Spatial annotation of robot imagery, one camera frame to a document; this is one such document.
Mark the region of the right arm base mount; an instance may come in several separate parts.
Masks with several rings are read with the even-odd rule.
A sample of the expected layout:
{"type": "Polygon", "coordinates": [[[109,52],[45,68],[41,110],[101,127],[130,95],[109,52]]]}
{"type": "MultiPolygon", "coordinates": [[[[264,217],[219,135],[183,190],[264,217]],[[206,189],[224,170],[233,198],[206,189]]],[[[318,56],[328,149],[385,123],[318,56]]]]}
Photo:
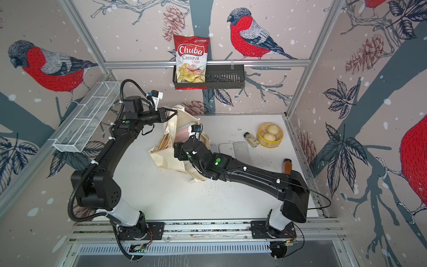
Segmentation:
{"type": "Polygon", "coordinates": [[[284,230],[271,227],[266,220],[250,221],[250,230],[253,239],[290,239],[296,238],[293,222],[289,222],[284,230]]]}

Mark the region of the cream pencil case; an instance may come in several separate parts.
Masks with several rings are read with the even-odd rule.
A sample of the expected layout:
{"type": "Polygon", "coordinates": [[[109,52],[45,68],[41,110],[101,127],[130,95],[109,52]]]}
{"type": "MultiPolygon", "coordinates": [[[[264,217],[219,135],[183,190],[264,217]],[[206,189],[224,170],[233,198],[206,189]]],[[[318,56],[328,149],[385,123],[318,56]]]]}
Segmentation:
{"type": "Polygon", "coordinates": [[[239,141],[233,143],[235,158],[245,164],[252,164],[252,159],[246,141],[239,141]]]}

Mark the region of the light blue pencil case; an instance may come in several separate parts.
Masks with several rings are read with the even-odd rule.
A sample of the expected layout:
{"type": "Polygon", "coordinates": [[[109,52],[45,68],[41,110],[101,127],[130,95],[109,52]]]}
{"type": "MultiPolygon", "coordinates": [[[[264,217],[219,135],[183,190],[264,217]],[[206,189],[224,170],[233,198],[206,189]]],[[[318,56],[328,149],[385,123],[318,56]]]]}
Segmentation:
{"type": "Polygon", "coordinates": [[[219,148],[216,144],[210,144],[210,151],[212,153],[219,153],[219,148]]]}

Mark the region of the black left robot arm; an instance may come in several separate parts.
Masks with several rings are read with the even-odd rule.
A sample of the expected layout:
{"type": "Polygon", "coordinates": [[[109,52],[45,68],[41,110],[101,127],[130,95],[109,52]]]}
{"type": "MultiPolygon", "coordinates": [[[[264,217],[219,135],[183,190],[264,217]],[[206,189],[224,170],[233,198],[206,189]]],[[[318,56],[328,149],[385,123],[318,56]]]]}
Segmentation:
{"type": "Polygon", "coordinates": [[[108,142],[84,170],[75,171],[71,176],[73,191],[67,212],[74,222],[106,216],[125,227],[134,227],[141,220],[140,211],[122,198],[121,188],[113,175],[129,146],[145,134],[143,128],[167,122],[177,111],[159,108],[162,93],[156,90],[144,92],[142,96],[124,97],[123,89],[128,82],[135,83],[128,79],[121,83],[121,108],[110,127],[108,142]]]}

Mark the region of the cream canvas tote bag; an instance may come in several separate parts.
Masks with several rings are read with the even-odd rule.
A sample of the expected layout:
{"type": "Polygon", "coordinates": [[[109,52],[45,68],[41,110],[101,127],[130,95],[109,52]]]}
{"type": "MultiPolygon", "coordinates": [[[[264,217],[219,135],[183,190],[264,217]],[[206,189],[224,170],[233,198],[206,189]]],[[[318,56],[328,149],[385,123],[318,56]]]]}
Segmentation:
{"type": "Polygon", "coordinates": [[[177,110],[177,115],[163,124],[163,137],[155,147],[149,150],[149,154],[161,171],[175,171],[187,174],[195,181],[205,181],[207,178],[203,177],[190,164],[189,160],[179,161],[173,156],[173,144],[175,143],[176,133],[185,128],[191,130],[191,125],[199,124],[200,119],[195,118],[185,111],[185,107],[182,105],[176,105],[173,109],[177,110]]]}

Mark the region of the white pencil case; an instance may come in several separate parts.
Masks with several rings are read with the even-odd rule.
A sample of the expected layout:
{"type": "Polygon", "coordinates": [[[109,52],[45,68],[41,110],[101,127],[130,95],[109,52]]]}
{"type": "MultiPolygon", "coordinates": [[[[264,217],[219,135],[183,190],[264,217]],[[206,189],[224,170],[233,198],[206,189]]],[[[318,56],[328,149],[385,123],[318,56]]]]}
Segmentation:
{"type": "Polygon", "coordinates": [[[219,153],[229,155],[232,158],[236,158],[235,149],[232,143],[223,143],[218,146],[219,153]]]}

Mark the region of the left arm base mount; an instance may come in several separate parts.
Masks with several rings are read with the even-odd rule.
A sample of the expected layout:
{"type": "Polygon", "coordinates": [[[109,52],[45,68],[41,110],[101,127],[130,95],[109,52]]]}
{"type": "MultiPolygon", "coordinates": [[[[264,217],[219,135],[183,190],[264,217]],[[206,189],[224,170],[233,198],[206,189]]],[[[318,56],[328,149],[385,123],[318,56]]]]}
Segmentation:
{"type": "Polygon", "coordinates": [[[164,228],[164,222],[142,220],[133,227],[120,226],[118,229],[118,235],[119,239],[123,241],[161,240],[164,228]]]}

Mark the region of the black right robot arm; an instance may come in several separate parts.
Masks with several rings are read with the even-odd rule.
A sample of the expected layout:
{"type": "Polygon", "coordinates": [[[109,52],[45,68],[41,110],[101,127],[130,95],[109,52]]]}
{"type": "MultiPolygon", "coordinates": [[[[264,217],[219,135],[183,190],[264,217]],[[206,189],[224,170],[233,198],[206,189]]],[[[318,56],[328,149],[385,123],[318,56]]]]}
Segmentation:
{"type": "Polygon", "coordinates": [[[269,228],[284,230],[290,222],[307,221],[310,194],[320,193],[310,189],[301,173],[292,169],[290,159],[284,160],[283,172],[259,169],[227,154],[211,152],[201,141],[201,134],[202,125],[192,125],[189,138],[173,144],[174,157],[189,161],[201,176],[210,180],[244,184],[276,197],[282,204],[268,216],[269,228]]]}

